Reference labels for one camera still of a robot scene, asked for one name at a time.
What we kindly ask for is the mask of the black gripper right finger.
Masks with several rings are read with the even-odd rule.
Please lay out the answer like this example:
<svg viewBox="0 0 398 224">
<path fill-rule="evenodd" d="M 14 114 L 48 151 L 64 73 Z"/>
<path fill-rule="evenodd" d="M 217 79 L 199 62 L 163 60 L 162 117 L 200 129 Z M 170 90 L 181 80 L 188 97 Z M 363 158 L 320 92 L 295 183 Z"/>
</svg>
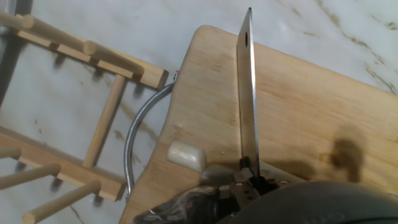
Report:
<svg viewBox="0 0 398 224">
<path fill-rule="evenodd" d="M 288 180 L 278 179 L 270 170 L 261 169 L 260 176 L 269 189 L 277 189 L 290 184 Z"/>
</svg>

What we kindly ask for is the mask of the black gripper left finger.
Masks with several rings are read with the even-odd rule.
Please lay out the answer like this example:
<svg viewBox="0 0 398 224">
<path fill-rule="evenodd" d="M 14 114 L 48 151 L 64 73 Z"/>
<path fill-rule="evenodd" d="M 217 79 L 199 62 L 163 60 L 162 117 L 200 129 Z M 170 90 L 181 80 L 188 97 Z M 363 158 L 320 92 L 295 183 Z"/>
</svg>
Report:
<svg viewBox="0 0 398 224">
<path fill-rule="evenodd" d="M 243 168 L 241 171 L 233 174 L 230 191 L 238 204 L 250 204 L 260 198 L 260 195 L 251 183 L 253 177 L 249 168 Z"/>
</svg>

